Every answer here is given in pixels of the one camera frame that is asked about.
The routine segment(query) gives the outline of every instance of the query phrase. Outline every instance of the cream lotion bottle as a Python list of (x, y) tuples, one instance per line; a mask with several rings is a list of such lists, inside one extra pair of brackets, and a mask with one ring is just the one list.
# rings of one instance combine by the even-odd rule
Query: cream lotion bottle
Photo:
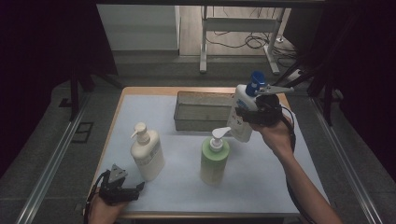
[(208, 185), (218, 185), (223, 178), (230, 146), (222, 136), (230, 130), (230, 127), (215, 129), (213, 137), (202, 143), (201, 179)]
[(246, 110), (257, 111), (256, 92), (264, 84), (264, 74), (260, 71), (254, 71), (250, 78), (251, 81), (247, 85), (241, 84), (236, 87), (233, 105), (227, 120), (227, 126), (231, 127), (231, 135), (240, 142), (248, 142), (253, 130), (247, 122), (236, 115), (235, 108), (239, 106)]
[(146, 181), (155, 179), (165, 165), (160, 136), (154, 130), (148, 130), (146, 124), (139, 122), (134, 126), (133, 138), (136, 140), (131, 147), (131, 155)]

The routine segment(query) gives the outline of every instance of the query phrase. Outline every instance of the gray floor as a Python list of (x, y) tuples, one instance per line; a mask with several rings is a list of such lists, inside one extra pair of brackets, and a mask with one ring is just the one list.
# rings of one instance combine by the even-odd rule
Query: gray floor
[[(125, 86), (234, 87), (239, 83), (246, 83), (253, 70), (264, 71), (270, 83), (277, 79), (270, 75), (268, 65), (263, 58), (212, 57), (209, 59), (208, 73), (205, 75), (198, 71), (197, 57), (153, 57), (151, 61), (132, 63), (134, 57), (128, 58), (125, 54), (121, 54), (115, 55), (115, 59), (118, 62), (120, 75), (114, 78)], [(81, 119), (81, 122), (93, 122), (92, 133), (86, 144), (71, 143), (67, 148), (44, 200), (38, 207), (33, 223), (82, 222), (82, 206), (90, 190), (120, 97), (120, 90), (96, 76), (92, 77), (96, 88), (90, 94)], [(288, 100), (299, 120), (304, 140), (310, 149), (325, 191), (332, 206), (345, 223), (369, 223), (361, 209), (361, 203), (339, 165), (329, 139), (320, 126), (311, 99), (304, 92), (308, 84), (309, 82), (306, 82), (297, 86), (296, 92), (288, 94)], [(68, 83), (54, 89), (52, 103), (44, 118), (20, 156), (0, 180), (0, 223), (15, 222), (51, 153), (57, 147), (69, 124), (70, 116), (69, 108), (58, 105), (63, 98), (69, 98), (69, 91)], [(383, 223), (396, 223), (393, 214), (396, 207), (395, 183), (350, 127), (337, 104), (333, 104), (332, 119), (333, 129), (373, 200)], [(78, 134), (74, 136), (77, 140), (80, 137)]]

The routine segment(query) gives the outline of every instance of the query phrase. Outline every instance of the hand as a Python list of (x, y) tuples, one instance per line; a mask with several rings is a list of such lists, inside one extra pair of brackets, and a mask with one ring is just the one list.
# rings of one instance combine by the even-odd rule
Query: hand
[(271, 127), (252, 123), (249, 123), (249, 125), (254, 131), (262, 135), (265, 144), (273, 150), (279, 159), (293, 155), (288, 127), (281, 120)]
[(99, 188), (92, 198), (91, 210), (89, 211), (90, 224), (113, 224), (121, 211), (128, 203), (117, 203), (109, 205), (99, 197)]

